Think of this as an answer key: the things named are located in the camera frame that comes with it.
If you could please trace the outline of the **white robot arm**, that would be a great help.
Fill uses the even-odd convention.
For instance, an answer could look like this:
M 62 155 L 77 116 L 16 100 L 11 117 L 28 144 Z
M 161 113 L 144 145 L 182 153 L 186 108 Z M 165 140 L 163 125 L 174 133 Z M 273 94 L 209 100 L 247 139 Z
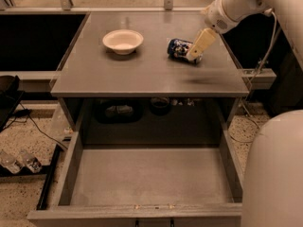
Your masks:
M 303 0 L 214 0 L 190 49 L 198 57 L 216 33 L 272 9 L 296 60 L 303 62 Z M 241 227 L 303 227 L 303 110 L 283 107 L 259 130 L 243 178 Z

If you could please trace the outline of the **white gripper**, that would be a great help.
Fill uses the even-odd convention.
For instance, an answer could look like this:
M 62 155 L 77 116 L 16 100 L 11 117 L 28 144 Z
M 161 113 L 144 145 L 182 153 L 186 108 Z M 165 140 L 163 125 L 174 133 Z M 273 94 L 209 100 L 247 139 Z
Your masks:
M 186 58 L 189 61 L 198 59 L 215 42 L 216 32 L 224 34 L 244 18 L 266 9 L 268 6 L 261 0 L 214 0 L 205 10 L 205 24 L 210 28 L 198 32 Z

